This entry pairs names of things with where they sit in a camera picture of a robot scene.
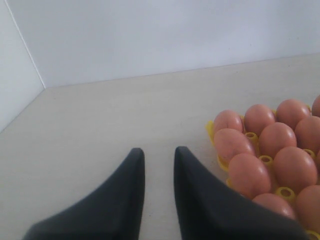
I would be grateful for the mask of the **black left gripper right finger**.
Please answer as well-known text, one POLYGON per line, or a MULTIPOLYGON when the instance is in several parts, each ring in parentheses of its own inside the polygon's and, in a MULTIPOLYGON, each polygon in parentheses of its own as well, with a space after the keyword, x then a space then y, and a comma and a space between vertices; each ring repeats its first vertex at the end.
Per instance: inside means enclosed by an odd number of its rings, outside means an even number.
POLYGON ((186 146, 174 153, 174 197, 184 240, 307 240, 300 224, 241 196, 186 146))

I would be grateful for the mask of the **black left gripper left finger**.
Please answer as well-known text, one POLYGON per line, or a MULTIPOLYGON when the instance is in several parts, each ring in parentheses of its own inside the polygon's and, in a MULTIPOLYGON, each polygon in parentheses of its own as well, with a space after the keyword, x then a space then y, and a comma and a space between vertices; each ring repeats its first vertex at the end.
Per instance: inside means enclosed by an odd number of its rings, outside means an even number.
POLYGON ((25 240, 137 240, 145 198, 145 155, 133 148, 95 191, 34 224, 25 240))

